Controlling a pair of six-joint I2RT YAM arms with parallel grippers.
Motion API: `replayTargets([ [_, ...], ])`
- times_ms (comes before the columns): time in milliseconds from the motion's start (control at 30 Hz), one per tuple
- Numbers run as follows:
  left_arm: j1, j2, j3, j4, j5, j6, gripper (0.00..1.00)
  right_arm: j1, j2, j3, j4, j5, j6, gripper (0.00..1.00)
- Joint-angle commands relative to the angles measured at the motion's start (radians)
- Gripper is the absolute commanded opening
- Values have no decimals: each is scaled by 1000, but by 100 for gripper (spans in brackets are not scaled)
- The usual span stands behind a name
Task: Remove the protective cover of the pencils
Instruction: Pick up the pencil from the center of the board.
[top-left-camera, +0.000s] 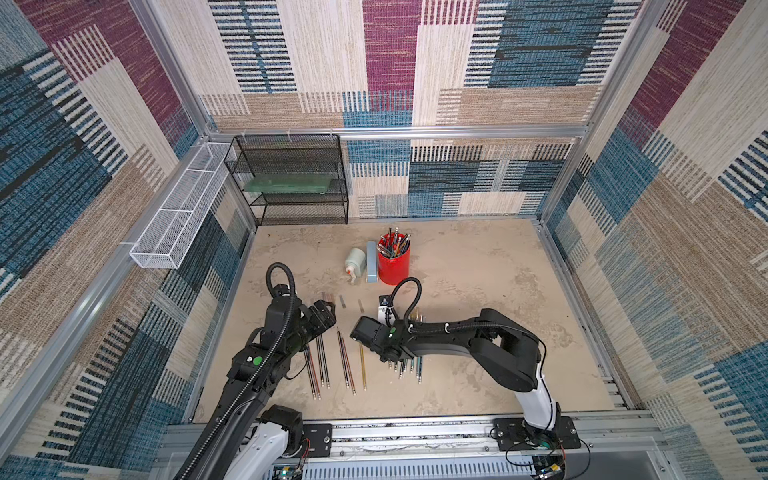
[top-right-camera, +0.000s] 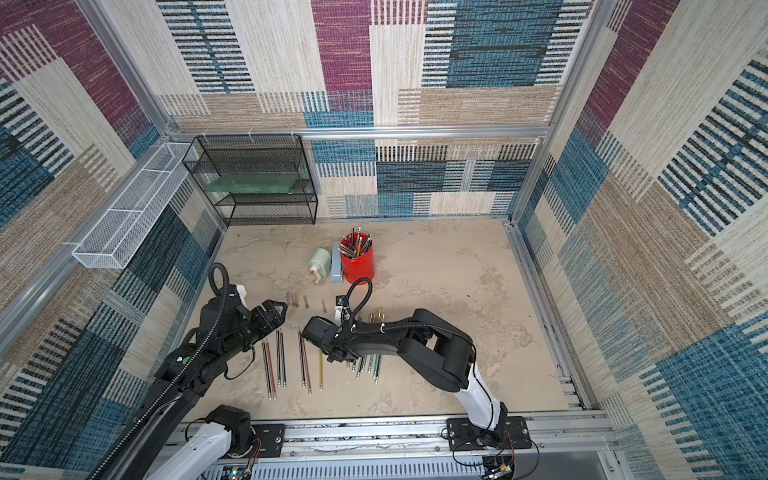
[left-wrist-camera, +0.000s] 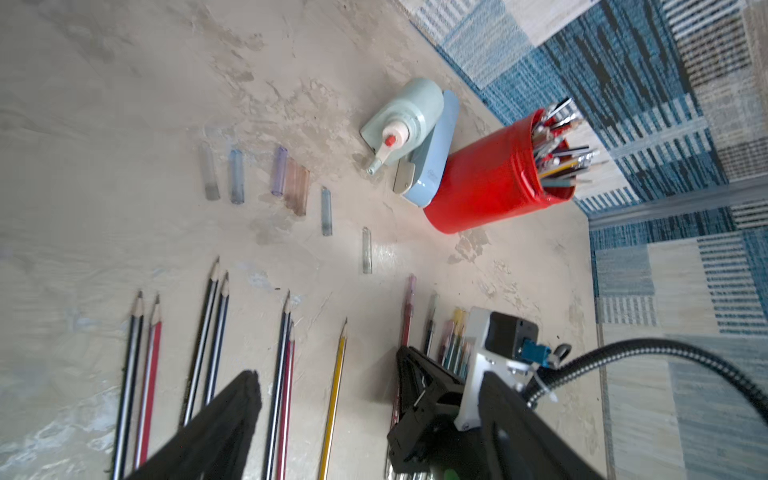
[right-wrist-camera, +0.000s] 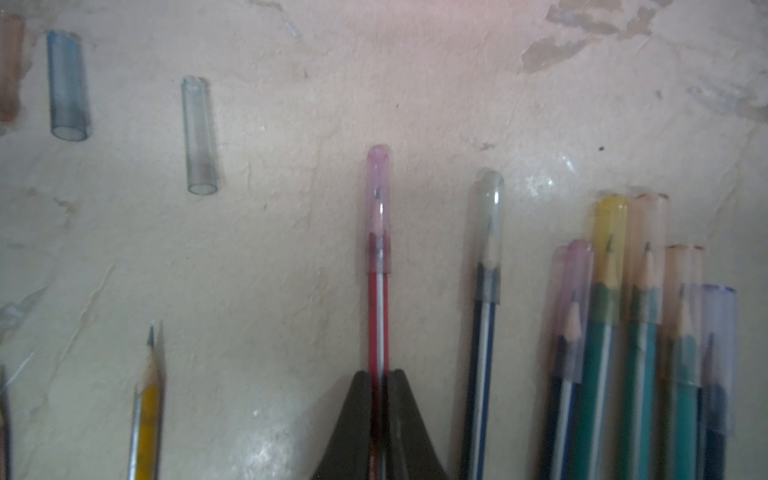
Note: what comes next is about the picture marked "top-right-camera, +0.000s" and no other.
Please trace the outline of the black striped pencil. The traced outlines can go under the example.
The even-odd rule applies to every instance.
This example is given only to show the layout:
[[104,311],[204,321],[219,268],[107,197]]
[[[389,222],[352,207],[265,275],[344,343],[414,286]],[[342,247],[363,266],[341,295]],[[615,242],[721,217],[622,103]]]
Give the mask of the black striped pencil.
[[262,350],[262,357],[263,357],[263,368],[264,368],[264,375],[265,375],[265,381],[267,386],[267,395],[269,400],[273,400],[273,387],[272,387],[272,381],[271,381],[271,371],[269,366],[269,354],[268,354],[268,348],[265,342],[261,343],[261,350]]
[[277,385],[284,388],[283,384],[283,363],[282,363],[282,332],[276,331],[276,364],[277,364]]

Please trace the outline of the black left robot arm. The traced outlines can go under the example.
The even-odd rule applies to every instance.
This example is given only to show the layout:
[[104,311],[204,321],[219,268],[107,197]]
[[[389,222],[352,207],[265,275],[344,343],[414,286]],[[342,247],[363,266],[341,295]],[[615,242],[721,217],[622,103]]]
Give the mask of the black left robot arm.
[[235,293],[209,300],[198,328],[162,362],[138,413],[89,477],[143,478],[177,425],[225,373],[228,361],[281,327],[287,310],[287,303],[276,300],[248,309]]

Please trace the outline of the red striped pencil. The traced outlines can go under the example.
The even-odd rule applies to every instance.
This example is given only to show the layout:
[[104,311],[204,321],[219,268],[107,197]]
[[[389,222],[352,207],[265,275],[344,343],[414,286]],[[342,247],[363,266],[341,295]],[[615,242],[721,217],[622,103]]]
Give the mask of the red striped pencil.
[[265,350],[265,357],[266,357],[266,368],[268,371],[268,378],[269,378],[269,384],[270,384],[270,392],[271,392],[270,395],[272,400],[276,400],[277,399],[276,377],[274,372],[274,364],[272,361],[271,347],[268,341],[264,342],[264,350]]

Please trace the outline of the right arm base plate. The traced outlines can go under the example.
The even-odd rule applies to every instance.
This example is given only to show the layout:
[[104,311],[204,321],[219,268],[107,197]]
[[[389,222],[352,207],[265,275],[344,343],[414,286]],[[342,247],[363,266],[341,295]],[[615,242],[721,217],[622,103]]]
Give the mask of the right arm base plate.
[[522,416],[506,416],[490,430],[477,427],[467,417],[450,418],[446,421],[441,437],[449,442],[451,451],[533,447],[526,419]]

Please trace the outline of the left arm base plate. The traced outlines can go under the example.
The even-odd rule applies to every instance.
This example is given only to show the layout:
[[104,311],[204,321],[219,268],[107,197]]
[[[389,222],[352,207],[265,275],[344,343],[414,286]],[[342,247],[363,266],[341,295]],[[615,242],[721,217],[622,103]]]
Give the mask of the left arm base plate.
[[286,424],[258,423],[252,424],[250,444],[253,446],[251,459],[279,458],[282,453]]

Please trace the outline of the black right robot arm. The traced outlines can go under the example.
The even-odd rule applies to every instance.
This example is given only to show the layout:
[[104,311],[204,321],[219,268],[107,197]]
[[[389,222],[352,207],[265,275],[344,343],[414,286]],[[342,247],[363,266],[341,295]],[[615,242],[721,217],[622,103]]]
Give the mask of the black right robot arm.
[[351,319],[336,324],[314,316],[301,337],[331,363],[363,356],[397,356],[427,383],[454,394],[482,434],[501,435],[506,406],[482,378],[472,338],[429,310],[419,308],[403,320],[378,324]]

